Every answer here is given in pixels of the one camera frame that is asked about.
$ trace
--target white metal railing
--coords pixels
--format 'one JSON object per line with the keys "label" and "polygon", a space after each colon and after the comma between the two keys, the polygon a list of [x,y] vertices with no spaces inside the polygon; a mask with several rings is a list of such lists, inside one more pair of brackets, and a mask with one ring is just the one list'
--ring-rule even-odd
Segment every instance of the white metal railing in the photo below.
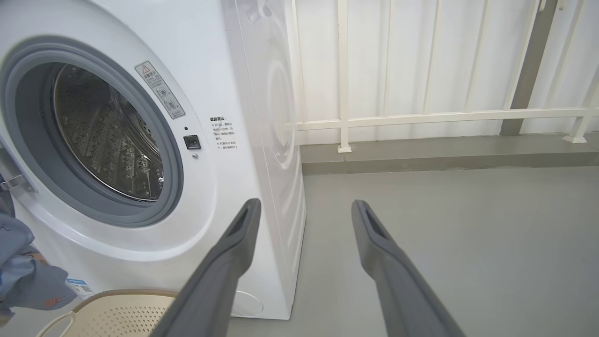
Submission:
{"label": "white metal railing", "polygon": [[568,34],[562,49],[557,68],[553,74],[553,78],[549,87],[549,94],[547,95],[545,104],[542,109],[511,109],[512,101],[522,71],[522,65],[524,63],[524,57],[527,52],[528,42],[530,40],[531,33],[533,31],[534,20],[539,10],[540,0],[531,1],[530,13],[528,14],[527,24],[525,26],[526,35],[522,40],[522,45],[519,49],[518,61],[515,66],[514,73],[512,75],[511,82],[509,84],[509,90],[507,92],[506,99],[504,101],[502,110],[479,110],[471,111],[471,93],[474,87],[474,81],[478,70],[478,64],[480,61],[480,49],[481,45],[485,42],[486,32],[486,21],[489,16],[488,10],[489,0],[484,0],[483,13],[479,26],[479,33],[477,36],[476,47],[474,49],[474,61],[468,81],[464,109],[460,112],[446,112],[446,113],[430,113],[427,109],[429,100],[429,87],[431,69],[435,58],[435,42],[438,35],[438,21],[439,12],[443,4],[443,0],[437,0],[435,6],[435,16],[432,30],[431,39],[431,53],[428,60],[428,72],[426,75],[425,82],[425,93],[422,102],[422,110],[419,114],[411,115],[389,115],[387,111],[388,100],[389,100],[389,60],[394,57],[394,50],[391,47],[393,23],[395,20],[395,0],[389,0],[389,35],[387,40],[387,55],[383,61],[385,64],[385,74],[381,78],[383,91],[380,94],[381,105],[383,107],[383,116],[367,117],[367,118],[349,118],[349,92],[348,92],[348,55],[347,55],[347,0],[337,0],[338,8],[338,27],[339,27],[339,119],[332,119],[326,121],[302,121],[297,123],[299,131],[305,130],[322,130],[322,129],[340,129],[341,131],[341,144],[338,147],[338,151],[351,152],[352,148],[349,145],[349,128],[355,127],[375,127],[382,125],[399,125],[399,124],[416,124],[416,123],[435,123],[435,122],[458,122],[458,121],[478,121],[478,120],[490,120],[490,119],[520,119],[520,118],[560,118],[560,117],[575,117],[576,121],[569,133],[564,139],[573,143],[584,143],[586,140],[583,135],[589,125],[593,116],[599,116],[599,67],[595,70],[595,75],[589,86],[585,100],[582,107],[569,107],[569,108],[553,108],[556,97],[556,89],[558,83],[563,75],[563,65],[568,59],[568,52],[570,50],[570,42],[572,36],[576,31],[576,27],[579,21],[580,12],[584,6],[585,0],[577,1],[576,8],[574,10],[574,17],[572,18]]}

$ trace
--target blue garment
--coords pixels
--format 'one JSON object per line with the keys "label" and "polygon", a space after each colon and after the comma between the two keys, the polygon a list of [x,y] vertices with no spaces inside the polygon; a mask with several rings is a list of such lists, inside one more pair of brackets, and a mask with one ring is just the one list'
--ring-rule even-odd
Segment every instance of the blue garment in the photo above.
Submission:
{"label": "blue garment", "polygon": [[54,310],[77,297],[65,283],[66,271],[31,257],[38,253],[33,240],[29,227],[0,212],[0,321],[12,317],[14,306]]}

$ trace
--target gray vertical post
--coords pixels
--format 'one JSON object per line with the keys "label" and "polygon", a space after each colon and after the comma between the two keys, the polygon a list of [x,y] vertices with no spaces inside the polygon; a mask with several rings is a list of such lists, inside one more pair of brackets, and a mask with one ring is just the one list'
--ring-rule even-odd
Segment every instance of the gray vertical post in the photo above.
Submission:
{"label": "gray vertical post", "polygon": [[[525,109],[528,107],[530,96],[533,94],[534,82],[537,80],[537,74],[539,73],[539,67],[543,59],[543,52],[545,51],[545,45],[549,37],[549,30],[551,29],[557,2],[558,0],[547,0],[544,10],[537,12],[511,109]],[[522,121],[524,121],[522,118],[504,119],[499,135],[519,135]]]}

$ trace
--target front-loading washing machine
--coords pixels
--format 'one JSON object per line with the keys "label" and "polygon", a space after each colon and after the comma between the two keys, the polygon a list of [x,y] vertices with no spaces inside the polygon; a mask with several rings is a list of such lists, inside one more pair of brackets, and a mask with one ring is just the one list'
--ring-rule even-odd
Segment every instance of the front-loading washing machine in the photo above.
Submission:
{"label": "front-loading washing machine", "polygon": [[177,290],[262,200],[232,314],[288,319],[305,222],[285,5],[0,2],[1,173],[83,296]]}

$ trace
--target perforated plastic basket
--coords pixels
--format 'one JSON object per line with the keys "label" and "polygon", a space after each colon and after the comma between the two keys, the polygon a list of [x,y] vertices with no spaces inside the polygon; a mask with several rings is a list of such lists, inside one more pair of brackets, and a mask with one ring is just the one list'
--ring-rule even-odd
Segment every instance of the perforated plastic basket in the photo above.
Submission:
{"label": "perforated plastic basket", "polygon": [[176,295],[175,291],[149,289],[105,291],[49,322],[37,337],[66,318],[71,322],[61,337],[149,336]]}

